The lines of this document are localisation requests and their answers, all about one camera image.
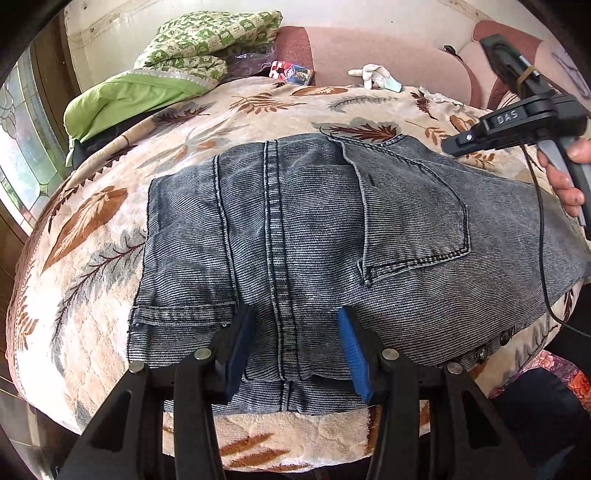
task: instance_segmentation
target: finger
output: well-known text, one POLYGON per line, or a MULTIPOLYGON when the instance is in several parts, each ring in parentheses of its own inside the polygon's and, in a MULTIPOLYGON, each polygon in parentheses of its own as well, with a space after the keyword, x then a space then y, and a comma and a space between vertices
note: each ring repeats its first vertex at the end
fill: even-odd
POLYGON ((544 155, 540 150, 538 150, 538 163, 543 167, 548 166, 548 159, 546 158, 546 155, 544 155))
POLYGON ((585 203, 583 192, 579 189, 558 189, 555 190, 556 195, 560 199, 560 203, 563 205, 582 205, 585 203))
POLYGON ((591 141, 579 138, 570 146, 567 153, 576 163, 591 163, 591 141))
POLYGON ((570 177, 552 165, 548 165, 546 167, 546 175, 548 175, 548 181, 555 190, 568 189, 573 186, 573 183, 570 181, 570 177))
POLYGON ((571 217, 577 218, 579 216, 579 207, 575 207, 574 205, 564 205, 564 211, 568 213, 571 217))

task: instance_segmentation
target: rivet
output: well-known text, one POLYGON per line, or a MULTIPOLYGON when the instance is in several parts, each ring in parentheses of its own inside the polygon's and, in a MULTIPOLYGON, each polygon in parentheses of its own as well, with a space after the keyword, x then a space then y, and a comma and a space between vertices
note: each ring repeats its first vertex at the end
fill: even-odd
POLYGON ((142 361, 134 360, 129 364, 129 371, 133 374, 138 374, 144 369, 145 366, 146 364, 142 361))
POLYGON ((474 358, 479 364, 486 362, 486 359, 488 358, 488 350, 486 345, 482 345, 476 349, 476 352, 474 352, 474 358))
POLYGON ((195 350, 195 358, 197 360, 207 360, 212 355, 212 351, 209 348, 199 348, 195 350))
POLYGON ((513 328, 510 328, 508 330, 503 330, 501 332, 500 337, 499 337, 499 343, 502 346, 505 346, 507 343, 509 343, 509 340, 511 340, 512 337, 513 337, 513 328))
POLYGON ((449 362, 447 364, 447 371, 453 375, 459 375, 464 371, 464 369, 462 368, 462 366, 460 364, 458 364, 456 362, 449 362))
POLYGON ((382 352, 382 356, 386 360, 397 360, 400 355, 397 350, 394 350, 393 348, 386 348, 382 352))

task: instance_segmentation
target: bed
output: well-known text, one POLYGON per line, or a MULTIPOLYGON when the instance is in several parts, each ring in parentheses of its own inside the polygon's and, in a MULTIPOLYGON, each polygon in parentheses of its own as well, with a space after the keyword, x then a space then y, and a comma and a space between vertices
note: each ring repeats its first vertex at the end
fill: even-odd
MULTIPOLYGON (((469 128, 482 113, 459 102, 435 103, 413 87, 402 93, 298 87, 255 77, 221 85, 141 121, 71 175, 24 248, 7 324, 15 384, 31 404, 81 432, 124 373, 152 179, 234 145, 307 132, 371 144, 407 134, 441 152, 443 138, 469 128)), ((457 160, 531 182, 514 149, 457 160)), ((536 175, 551 191, 541 168, 536 175)), ((568 319, 581 286, 577 282, 556 302, 554 311, 561 318, 568 319)), ((473 378, 485 394, 494 394, 539 361, 558 330, 547 315, 532 319, 485 362, 471 364, 473 378)), ((422 433, 428 431, 428 418, 422 404, 422 433)), ((378 423, 379 407, 371 407, 322 416, 219 416, 216 429, 226 468, 301 472, 370 455, 378 423)), ((163 432, 165 453, 174 454, 170 413, 163 432)))

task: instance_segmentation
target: blanket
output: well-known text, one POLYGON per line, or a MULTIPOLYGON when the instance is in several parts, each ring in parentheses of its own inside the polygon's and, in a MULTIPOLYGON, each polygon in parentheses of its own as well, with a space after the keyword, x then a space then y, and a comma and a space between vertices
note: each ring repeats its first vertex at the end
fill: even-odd
POLYGON ((275 41, 281 21, 277 11, 206 11, 169 20, 132 70, 95 85, 70 102, 64 113, 69 137, 85 142, 139 113, 204 95, 228 72, 228 57, 266 48, 275 41))
MULTIPOLYGON (((22 395, 80 433, 128 366, 129 312, 142 276, 148 187, 205 158, 252 141, 322 132, 370 144, 398 134, 441 152, 441 141, 484 112, 434 103, 419 90, 298 87, 254 77, 222 85, 135 125, 92 155, 50 199, 18 264, 7 320, 11 375, 22 395)), ((519 149, 457 159, 508 179, 531 182, 519 149)), ((544 170, 535 175, 551 192, 544 170)), ((568 320, 582 282, 554 305, 568 320)), ((536 358, 560 326, 543 315, 472 372, 491 394, 536 358)), ((224 466, 301 472, 372 453, 379 407, 323 416, 292 412, 215 420, 224 466)), ((429 430, 421 404, 421 433, 429 430)), ((173 416, 164 451, 174 454, 173 416)))

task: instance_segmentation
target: black tool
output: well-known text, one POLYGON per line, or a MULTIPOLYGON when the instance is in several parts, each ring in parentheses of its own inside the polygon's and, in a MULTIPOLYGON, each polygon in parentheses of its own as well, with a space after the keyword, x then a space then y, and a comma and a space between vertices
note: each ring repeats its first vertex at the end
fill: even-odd
POLYGON ((164 400, 174 399, 177 480, 225 478, 212 404, 230 402, 255 333, 248 306, 218 330, 208 348, 150 369, 131 362, 74 445, 59 480, 163 480, 164 400))
POLYGON ((520 102, 484 115, 470 130, 445 139, 444 152, 455 157, 478 150, 537 145, 550 163, 583 192, 579 222, 591 226, 591 165, 574 163, 566 149, 587 126, 587 110, 574 95, 557 93, 543 75, 502 35, 480 41, 492 70, 520 102))
POLYGON ((496 410, 461 365, 415 364, 364 329, 352 307, 339 310, 338 323, 355 391, 370 405, 382 404, 367 480, 415 480, 425 462, 429 480, 535 478, 496 410), (418 453, 419 399, 430 406, 428 459, 418 453))

